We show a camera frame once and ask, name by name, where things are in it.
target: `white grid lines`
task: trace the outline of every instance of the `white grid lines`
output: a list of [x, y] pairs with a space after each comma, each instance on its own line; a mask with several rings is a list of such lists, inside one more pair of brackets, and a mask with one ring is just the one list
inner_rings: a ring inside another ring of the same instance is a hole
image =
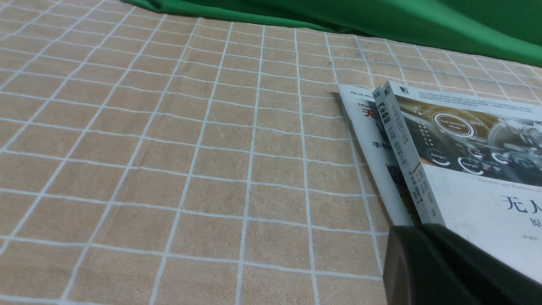
[[239, 267], [237, 269], [237, 286], [235, 289], [235, 305], [241, 304], [241, 288], [243, 283], [243, 264], [245, 244], [247, 240], [248, 208], [250, 204], [250, 189], [252, 181], [252, 165], [254, 163], [254, 143], [256, 142], [256, 126], [258, 120], [258, 101], [260, 99], [260, 83], [262, 78], [263, 42], [266, 36], [266, 26], [262, 26], [262, 41], [260, 46], [260, 63], [258, 66], [258, 81], [256, 86], [256, 100], [254, 106], [254, 126], [252, 127], [252, 139], [250, 140], [250, 156], [248, 161], [247, 191], [244, 196], [243, 226], [241, 228], [241, 246], [239, 249]]
[[[90, 56], [92, 55], [92, 52], [90, 52], [87, 57], [85, 58], [85, 61], [88, 60], [88, 58], [90, 58]], [[74, 70], [71, 75], [73, 75], [74, 73], [76, 73], [76, 71], [81, 68], [83, 66], [83, 64], [81, 64], [76, 70]], [[60, 91], [60, 89], [64, 86], [64, 84], [68, 81], [69, 77], [71, 76], [69, 75], [62, 83], [62, 85], [60, 87], [58, 87], [58, 89], [55, 91], [55, 93], [53, 93], [53, 96], [57, 95], [58, 92]], [[36, 111], [36, 113], [29, 119], [28, 122], [26, 122], [18, 131], [17, 133], [15, 133], [15, 135], [9, 140], [7, 141], [7, 143], [4, 145], [4, 147], [2, 147], [0, 149], [0, 154], [3, 153], [6, 148], [15, 141], [15, 139], [18, 138], [18, 136], [28, 127], [29, 125], [29, 122], [31, 122], [32, 120], [34, 120], [39, 114], [40, 112], [48, 105], [48, 103], [51, 101], [51, 98], [49, 98], [45, 103], [43, 103], [43, 105]], [[89, 124], [87, 125], [87, 127], [85, 128], [85, 130], [88, 130], [90, 128], [90, 126], [92, 125], [92, 123], [94, 122], [95, 118], [98, 116], [100, 110], [96, 113], [96, 115], [94, 116], [94, 118], [89, 122]], [[30, 214], [32, 214], [32, 211], [34, 210], [34, 208], [38, 205], [38, 203], [40, 202], [41, 200], [41, 197], [47, 192], [47, 189], [51, 186], [51, 184], [53, 183], [53, 181], [55, 180], [56, 176], [58, 175], [58, 173], [60, 172], [60, 170], [64, 167], [64, 164], [66, 164], [66, 160], [69, 158], [69, 156], [73, 153], [73, 151], [75, 150], [75, 148], [77, 147], [77, 145], [81, 142], [83, 136], [85, 134], [85, 131], [83, 131], [80, 135], [80, 137], [78, 138], [78, 140], [75, 142], [75, 144], [72, 146], [72, 148], [70, 149], [70, 152], [66, 155], [66, 157], [62, 160], [62, 162], [60, 163], [60, 165], [56, 168], [55, 172], [53, 173], [53, 175], [51, 176], [51, 178], [47, 181], [47, 183], [45, 184], [45, 186], [42, 188], [42, 191], [40, 193], [40, 195], [36, 198], [36, 200], [34, 201], [34, 203], [30, 206], [30, 208], [28, 209], [28, 211], [26, 212], [26, 214], [24, 215], [23, 219], [21, 219], [21, 221], [18, 223], [18, 225], [15, 227], [15, 229], [12, 231], [11, 233], [11, 236], [15, 236], [17, 234], [17, 232], [21, 229], [21, 227], [23, 226], [23, 224], [25, 223], [25, 221], [28, 219], [28, 217], [30, 216]], [[4, 244], [2, 245], [2, 248], [0, 248], [0, 255], [2, 253], [4, 253], [5, 249], [8, 247], [9, 245], [9, 240], [5, 241]]]
[[[189, 170], [188, 175], [186, 177], [186, 182], [185, 182], [184, 188], [183, 188], [183, 194], [181, 195], [180, 200], [179, 200], [178, 211], [175, 214], [175, 218], [174, 218], [173, 224], [171, 226], [171, 231], [170, 231], [169, 237], [167, 239], [165, 253], [170, 252], [170, 248], [171, 248], [171, 245], [173, 244], [173, 239], [174, 239], [175, 233], [177, 231], [177, 226], [179, 224], [180, 215], [181, 215], [181, 209], [184, 206], [184, 201], [186, 199], [186, 194], [188, 192], [188, 187], [190, 186], [190, 180], [192, 179], [194, 167], [196, 166], [196, 160], [197, 160], [197, 157], [198, 157], [201, 142], [203, 140], [203, 134], [205, 132], [205, 127], [207, 125], [207, 120], [209, 118], [209, 113], [210, 113], [211, 106], [212, 106], [212, 100], [213, 100], [213, 97], [215, 96], [216, 86], [218, 84], [218, 78], [220, 77], [220, 70], [222, 68], [222, 63], [224, 62], [226, 48], [228, 47], [228, 40], [230, 38], [231, 29], [232, 29], [233, 25], [234, 25], [233, 23], [230, 24], [230, 32], [228, 32], [228, 38], [227, 38], [226, 43], [224, 44], [224, 51], [223, 51], [222, 57], [220, 59], [220, 65], [218, 67], [218, 71], [216, 73], [215, 83], [214, 83], [212, 91], [211, 91], [211, 96], [209, 97], [209, 103], [207, 105], [207, 111], [205, 113], [205, 117], [203, 119], [203, 124], [202, 124], [202, 127], [201, 127], [201, 131], [199, 133], [198, 142], [196, 144], [196, 150], [194, 151], [194, 155], [192, 157], [192, 163], [190, 164], [190, 170]], [[166, 262], [167, 262], [167, 258], [166, 258], [166, 256], [164, 256], [162, 258], [162, 262], [160, 263], [160, 268], [158, 269], [158, 273], [156, 274], [156, 279], [154, 281], [154, 287], [152, 289], [152, 295], [151, 295], [151, 299], [149, 300], [149, 305], [153, 305], [154, 302], [156, 301], [156, 297], [157, 297], [157, 294], [158, 294], [158, 289], [160, 287], [160, 280], [162, 278], [162, 274], [164, 272]]]
[[[151, 36], [149, 37], [149, 39], [151, 39], [152, 36], [153, 36], [155, 33], [156, 33], [156, 31], [154, 31], [154, 32], [151, 34]], [[129, 68], [135, 63], [135, 61], [137, 60], [137, 58], [138, 58], [138, 57], [136, 56], [136, 57], [132, 60], [132, 62], [130, 63], [130, 66], [128, 67], [128, 69], [126, 70], [126, 72], [124, 73], [124, 75], [118, 80], [117, 85], [120, 84], [120, 83], [122, 82], [122, 80], [124, 79], [124, 77], [126, 77], [126, 75], [128, 74]], [[113, 92], [114, 92], [114, 88], [111, 90], [111, 92], [109, 93], [108, 97], [105, 99], [103, 105], [106, 105], [106, 104], [107, 104], [107, 102], [108, 102], [109, 99], [111, 98]], [[94, 118], [96, 118], [96, 117], [99, 115], [99, 112], [101, 111], [101, 109], [98, 110], [98, 112], [96, 113], [96, 115], [94, 116]], [[144, 137], [145, 134], [147, 133], [147, 130], [149, 129], [149, 126], [151, 125], [152, 119], [153, 119], [153, 118], [154, 118], [154, 114], [151, 115], [151, 117], [149, 118], [147, 124], [145, 125], [145, 129], [143, 130], [143, 133], [142, 133], [142, 135], [141, 135], [141, 137], [140, 137], [140, 139], [139, 139], [139, 142], [138, 142], [138, 144], [137, 144], [137, 146], [136, 146], [134, 152], [132, 153], [132, 156], [131, 156], [130, 161], [129, 161], [129, 163], [128, 163], [128, 167], [130, 167], [130, 166], [132, 165], [132, 163], [134, 162], [134, 160], [135, 160], [135, 158], [136, 158], [136, 156], [137, 156], [137, 153], [138, 153], [138, 151], [139, 151], [139, 148], [141, 147], [141, 144], [142, 144], [142, 142], [143, 142], [143, 137]], [[126, 169], [124, 170], [124, 172], [123, 172], [123, 174], [122, 174], [122, 177], [120, 178], [120, 181], [118, 182], [118, 184], [117, 184], [117, 186], [116, 186], [116, 188], [115, 188], [115, 190], [114, 190], [114, 192], [113, 192], [113, 195], [111, 196], [111, 200], [110, 200], [110, 201], [114, 201], [114, 200], [115, 200], [115, 198], [116, 198], [116, 196], [117, 196], [117, 194], [118, 194], [118, 192], [119, 192], [119, 190], [120, 190], [121, 185], [124, 183], [124, 180], [126, 179], [126, 176], [127, 176], [127, 174], [128, 174], [128, 171], [129, 171], [128, 168], [126, 168]], [[89, 241], [87, 242], [87, 244], [86, 244], [85, 247], [83, 248], [83, 251], [81, 252], [81, 256], [79, 257], [79, 260], [77, 261], [77, 263], [76, 263], [75, 266], [73, 267], [72, 275], [71, 275], [71, 277], [70, 277], [70, 280], [69, 280], [69, 282], [68, 282], [68, 285], [66, 286], [66, 289], [65, 289], [64, 292], [62, 293], [62, 298], [61, 298], [62, 301], [66, 301], [66, 300], [68, 299], [69, 293], [70, 293], [70, 291], [71, 291], [71, 289], [72, 289], [72, 287], [73, 287], [73, 284], [75, 283], [75, 279], [76, 279], [76, 277], [77, 277], [77, 272], [78, 272], [78, 270], [79, 270], [79, 267], [81, 266], [83, 260], [85, 259], [85, 256], [86, 256], [86, 254], [87, 254], [87, 252], [88, 252], [88, 249], [89, 249], [89, 247], [90, 247], [90, 244], [93, 242], [94, 238], [96, 237], [96, 235], [98, 234], [98, 232], [99, 232], [99, 230], [100, 230], [100, 228], [101, 228], [101, 225], [104, 223], [105, 219], [107, 218], [107, 215], [109, 214], [109, 210], [110, 210], [110, 209], [111, 209], [111, 204], [107, 204], [107, 207], [105, 208], [104, 213], [103, 213], [102, 217], [100, 218], [100, 221], [99, 221], [98, 224], [96, 225], [96, 228], [94, 229], [94, 232], [92, 232], [92, 235], [91, 235], [91, 237], [89, 238]]]
[[[325, 35], [326, 42], [327, 42], [327, 40], [328, 40], [327, 33], [324, 33], [324, 35]], [[333, 59], [331, 57], [330, 57], [330, 61], [331, 61], [331, 66], [334, 67], [335, 63], [333, 62]], [[335, 71], [333, 71], [333, 76], [335, 77], [335, 81], [337, 81], [337, 74], [336, 74]], [[348, 129], [348, 137], [349, 137], [349, 142], [350, 142], [350, 149], [352, 150], [352, 157], [355, 160], [357, 158], [356, 149], [355, 149], [356, 144], [354, 144], [351, 129]], [[374, 249], [374, 253], [375, 253], [375, 259], [376, 259], [376, 262], [377, 262], [378, 270], [380, 271], [380, 274], [383, 275], [384, 274], [384, 268], [383, 268], [383, 265], [382, 265], [382, 262], [381, 262], [381, 259], [380, 259], [378, 243], [377, 243], [377, 240], [376, 240], [375, 225], [374, 225], [374, 221], [373, 221], [373, 218], [372, 218], [372, 215], [371, 215], [371, 208], [369, 207], [369, 201], [367, 200], [367, 196], [365, 195], [365, 185], [363, 183], [362, 174], [361, 174], [361, 171], [359, 170], [359, 167], [357, 167], [357, 166], [356, 166], [356, 175], [358, 177], [359, 187], [362, 190], [363, 205], [365, 207], [365, 213], [366, 213], [367, 219], [369, 221], [369, 228], [371, 229], [370, 232], [371, 232], [371, 238], [372, 238], [372, 243], [373, 243], [373, 249]]]
[[[298, 40], [297, 32], [294, 29], [294, 44], [295, 44], [295, 63], [299, 63], [299, 53], [298, 53]], [[299, 66], [296, 66], [296, 71], [298, 77], [300, 76]], [[299, 122], [301, 125], [301, 150], [303, 152], [303, 180], [305, 182], [305, 212], [307, 214], [307, 225], [308, 225], [308, 251], [309, 258], [311, 261], [311, 277], [312, 277], [312, 289], [314, 291], [314, 304], [320, 304], [320, 294], [318, 292], [318, 282], [316, 278], [316, 266], [315, 266], [315, 254], [314, 254], [314, 245], [312, 237], [312, 226], [311, 226], [311, 203], [309, 200], [309, 189], [308, 189], [308, 164], [307, 164], [307, 146], [305, 144], [305, 132], [303, 124], [303, 103], [301, 102], [301, 81], [298, 78], [298, 102], [299, 102]]]

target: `book title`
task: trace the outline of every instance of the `book title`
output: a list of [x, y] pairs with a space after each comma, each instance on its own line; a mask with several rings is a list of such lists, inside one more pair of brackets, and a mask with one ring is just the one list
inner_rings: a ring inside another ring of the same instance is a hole
[[538, 217], [538, 213], [542, 214], [542, 209], [538, 206], [538, 204], [532, 200], [529, 199], [529, 203], [524, 204], [520, 201], [517, 197], [511, 197], [511, 196], [504, 196], [503, 201], [508, 203], [508, 209], [507, 210], [513, 210], [518, 213], [525, 213], [529, 214], [529, 220], [531, 221], [531, 224], [535, 227], [542, 228], [542, 220]]

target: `book cover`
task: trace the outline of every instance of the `book cover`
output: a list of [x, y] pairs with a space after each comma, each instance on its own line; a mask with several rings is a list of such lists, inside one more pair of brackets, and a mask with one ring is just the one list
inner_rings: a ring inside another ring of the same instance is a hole
[[542, 282], [542, 106], [394, 82], [374, 95], [422, 221]]
[[349, 85], [337, 85], [337, 90], [391, 222], [399, 226], [412, 225], [406, 208], [410, 201], [407, 184], [391, 149], [372, 92]]

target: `beige tablecloth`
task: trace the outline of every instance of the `beige tablecloth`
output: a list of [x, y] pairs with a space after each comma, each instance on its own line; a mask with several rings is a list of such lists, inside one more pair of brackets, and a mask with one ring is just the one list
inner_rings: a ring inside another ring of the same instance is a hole
[[0, 0], [0, 304], [385, 304], [389, 221], [336, 83], [540, 103], [542, 69]]

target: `book spine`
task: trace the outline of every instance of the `book spine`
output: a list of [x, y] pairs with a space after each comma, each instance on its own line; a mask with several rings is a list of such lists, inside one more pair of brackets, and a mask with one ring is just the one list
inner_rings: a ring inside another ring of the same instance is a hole
[[434, 210], [434, 216], [433, 213], [429, 214], [427, 204], [434, 203], [434, 196], [429, 187], [424, 187], [429, 186], [427, 177], [423, 172], [420, 157], [389, 83], [383, 86], [380, 91], [375, 91], [374, 98], [384, 129], [390, 139], [390, 144], [421, 222], [443, 223], [438, 221], [438, 218], [442, 219], [442, 217], [440, 217], [440, 213], [436, 209]]

